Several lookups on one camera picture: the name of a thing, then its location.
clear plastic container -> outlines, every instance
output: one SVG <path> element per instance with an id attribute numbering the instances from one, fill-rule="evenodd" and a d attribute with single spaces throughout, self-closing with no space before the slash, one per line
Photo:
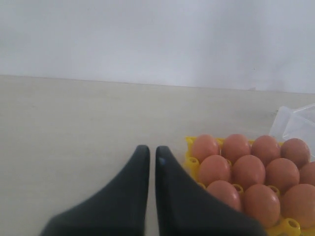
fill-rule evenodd
<path id="1" fill-rule="evenodd" d="M 280 107 L 269 135 L 278 142 L 302 139 L 310 148 L 312 161 L 315 161 L 315 104 L 296 110 Z"/>

yellow egg tray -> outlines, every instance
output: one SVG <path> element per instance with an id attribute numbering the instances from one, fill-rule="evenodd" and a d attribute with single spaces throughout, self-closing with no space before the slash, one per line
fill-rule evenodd
<path id="1" fill-rule="evenodd" d="M 204 184 L 197 181 L 197 173 L 199 169 L 199 161 L 191 155 L 191 146 L 196 137 L 187 136 L 186 142 L 188 150 L 185 154 L 185 161 L 183 164 L 184 169 L 189 173 L 189 175 L 202 187 L 206 188 Z M 222 148 L 222 143 L 224 139 L 217 138 L 217 142 Z M 243 194 L 244 191 L 241 186 L 233 184 L 240 194 Z M 277 188 L 270 186 L 280 197 L 280 192 Z M 301 229 L 299 223 L 294 219 L 284 219 L 281 218 L 279 223 L 271 228 L 266 229 L 268 236 L 315 236 L 315 227 L 309 229 Z"/>

white table surface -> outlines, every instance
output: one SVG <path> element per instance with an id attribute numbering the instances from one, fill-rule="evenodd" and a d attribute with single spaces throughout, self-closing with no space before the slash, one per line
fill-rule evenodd
<path id="1" fill-rule="evenodd" d="M 0 235 L 34 236 L 101 189 L 138 144 L 152 153 L 146 231 L 158 235 L 154 152 L 185 135 L 267 134 L 277 109 L 315 94 L 0 76 Z"/>

brown egg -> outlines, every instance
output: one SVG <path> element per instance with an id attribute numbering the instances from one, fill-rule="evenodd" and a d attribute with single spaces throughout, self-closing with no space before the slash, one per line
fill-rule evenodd
<path id="1" fill-rule="evenodd" d="M 199 162 L 203 162 L 208 156 L 218 155 L 220 146 L 217 140 L 208 134 L 198 136 L 191 146 L 191 154 L 197 158 Z"/>
<path id="2" fill-rule="evenodd" d="M 274 226 L 280 218 L 280 201 L 275 192 L 263 185 L 256 184 L 245 191 L 243 196 L 244 212 L 259 221 L 263 227 Z"/>
<path id="3" fill-rule="evenodd" d="M 280 158 L 280 145 L 274 137 L 263 135 L 252 144 L 251 154 L 258 157 L 264 166 Z"/>
<path id="4" fill-rule="evenodd" d="M 248 139 L 242 134 L 228 136 L 221 149 L 221 155 L 234 164 L 239 158 L 251 153 L 251 145 Z"/>
<path id="5" fill-rule="evenodd" d="M 296 165 L 284 158 L 273 160 L 266 167 L 266 184 L 273 185 L 284 194 L 291 187 L 298 185 L 300 173 Z"/>
<path id="6" fill-rule="evenodd" d="M 233 183 L 239 184 L 244 190 L 254 184 L 265 182 L 265 167 L 261 160 L 253 155 L 242 156 L 232 167 Z"/>
<path id="7" fill-rule="evenodd" d="M 214 181 L 207 187 L 207 191 L 231 208 L 237 211 L 242 210 L 240 195 L 229 182 L 224 180 Z"/>
<path id="8" fill-rule="evenodd" d="M 290 188 L 281 198 L 281 213 L 304 229 L 315 226 L 315 187 L 303 183 Z"/>
<path id="9" fill-rule="evenodd" d="M 198 180 L 206 187 L 216 180 L 231 180 L 231 166 L 228 161 L 219 155 L 207 157 L 198 170 Z"/>
<path id="10" fill-rule="evenodd" d="M 300 183 L 315 186 L 315 162 L 308 163 L 300 169 Z"/>
<path id="11" fill-rule="evenodd" d="M 311 153 L 307 144 L 300 139 L 289 139 L 281 146 L 281 157 L 293 161 L 301 169 L 310 162 Z"/>

